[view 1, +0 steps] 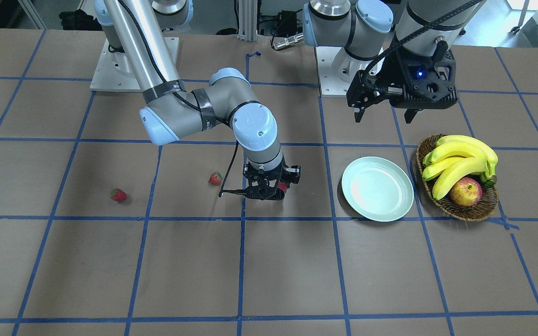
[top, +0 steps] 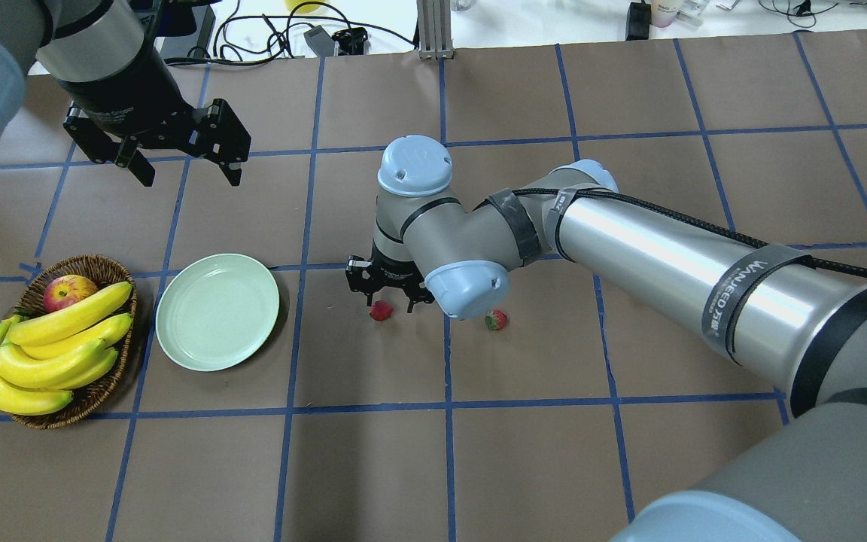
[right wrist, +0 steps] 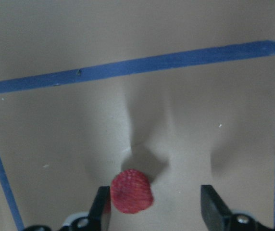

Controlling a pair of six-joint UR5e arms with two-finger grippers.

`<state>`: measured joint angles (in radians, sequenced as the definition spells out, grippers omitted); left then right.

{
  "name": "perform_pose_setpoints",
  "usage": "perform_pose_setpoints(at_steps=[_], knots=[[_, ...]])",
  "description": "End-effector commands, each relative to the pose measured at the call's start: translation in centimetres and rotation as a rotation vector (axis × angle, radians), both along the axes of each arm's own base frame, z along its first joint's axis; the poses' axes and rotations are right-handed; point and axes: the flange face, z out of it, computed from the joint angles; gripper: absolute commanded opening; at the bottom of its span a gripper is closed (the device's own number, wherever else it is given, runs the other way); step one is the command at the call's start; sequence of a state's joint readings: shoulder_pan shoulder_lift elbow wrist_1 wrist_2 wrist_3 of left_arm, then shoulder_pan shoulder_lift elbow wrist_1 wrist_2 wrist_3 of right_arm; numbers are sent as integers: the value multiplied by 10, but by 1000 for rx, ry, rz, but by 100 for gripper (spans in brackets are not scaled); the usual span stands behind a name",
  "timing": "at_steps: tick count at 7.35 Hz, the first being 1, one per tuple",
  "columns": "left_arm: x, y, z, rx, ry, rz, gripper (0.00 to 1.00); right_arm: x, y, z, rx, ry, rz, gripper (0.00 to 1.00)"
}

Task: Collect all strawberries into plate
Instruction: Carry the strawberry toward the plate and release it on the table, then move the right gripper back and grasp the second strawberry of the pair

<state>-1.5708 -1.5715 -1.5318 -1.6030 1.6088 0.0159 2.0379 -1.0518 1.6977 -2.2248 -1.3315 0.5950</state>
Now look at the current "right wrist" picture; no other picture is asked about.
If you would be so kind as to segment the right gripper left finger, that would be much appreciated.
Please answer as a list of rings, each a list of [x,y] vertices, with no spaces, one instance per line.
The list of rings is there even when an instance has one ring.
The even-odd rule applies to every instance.
[[[65,231],[107,231],[111,218],[110,187],[100,186],[88,212],[71,214],[65,219]]]

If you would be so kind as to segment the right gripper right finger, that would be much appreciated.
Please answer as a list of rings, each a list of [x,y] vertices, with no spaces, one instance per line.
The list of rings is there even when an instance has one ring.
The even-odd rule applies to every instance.
[[[200,187],[201,216],[209,231],[255,231],[256,221],[233,213],[211,185]]]

